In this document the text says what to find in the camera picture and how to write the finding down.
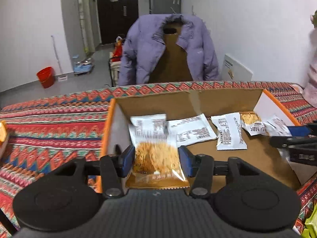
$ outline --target round black disc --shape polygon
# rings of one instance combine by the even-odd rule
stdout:
[[[91,219],[99,209],[99,196],[70,176],[50,176],[25,187],[12,207],[21,226],[58,232]]]
[[[272,232],[292,227],[301,208],[295,191],[278,181],[244,177],[215,196],[217,214],[239,229]]]

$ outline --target red patterned blanket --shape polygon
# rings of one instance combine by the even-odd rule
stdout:
[[[212,88],[266,88],[301,124],[317,119],[314,107],[296,93],[289,83],[268,82],[186,82],[135,85],[87,91],[65,96],[43,98],[10,105],[2,109],[11,132],[0,168],[0,207],[17,226],[12,199],[23,187],[80,155],[97,160],[110,99],[150,93]],[[303,209],[296,226],[311,214],[317,181],[311,180],[299,191]],[[0,238],[6,237],[0,226]]]

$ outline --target snack packet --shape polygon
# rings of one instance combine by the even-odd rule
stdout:
[[[182,120],[168,121],[167,129],[169,133],[177,135],[178,148],[217,138],[204,114]]]
[[[135,160],[127,187],[172,189],[189,186],[180,165],[175,135],[136,135],[134,146]]]
[[[217,150],[247,149],[241,133],[240,113],[212,116],[211,120],[218,129]]]
[[[292,136],[285,122],[283,122],[276,115],[265,121],[264,125],[269,136]]]
[[[130,132],[132,145],[136,148],[137,147],[137,128],[134,125],[129,124],[129,132]]]
[[[136,134],[150,136],[163,135],[166,128],[166,114],[133,116],[131,123],[136,127]]]
[[[245,129],[251,136],[254,135],[267,135],[266,127],[263,122],[261,122],[260,117],[255,112],[242,112],[241,117],[241,127]]]

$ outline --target purple puffer jacket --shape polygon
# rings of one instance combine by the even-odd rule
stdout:
[[[183,27],[177,44],[187,52],[187,64],[194,81],[218,80],[214,45],[203,21],[191,15],[150,14],[141,16],[130,28],[123,45],[119,86],[149,81],[165,51],[163,27],[181,19]]]

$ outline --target white snack packet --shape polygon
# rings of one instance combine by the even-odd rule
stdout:
[[[276,115],[265,121],[264,125],[269,136],[292,136],[285,122]]]
[[[136,127],[132,124],[129,124],[129,132],[130,132],[132,145],[136,148],[136,145],[137,145]]]
[[[137,135],[163,135],[166,127],[166,114],[133,116],[131,123],[136,127]]]
[[[247,149],[241,133],[240,113],[212,116],[211,120],[218,129],[217,150]]]
[[[170,134],[177,135],[178,148],[217,138],[203,113],[191,118],[168,121],[167,129]]]
[[[252,124],[247,124],[243,120],[241,120],[241,127],[245,129],[250,136],[255,136],[255,135],[267,135],[266,134],[266,127],[263,122],[257,121]]]

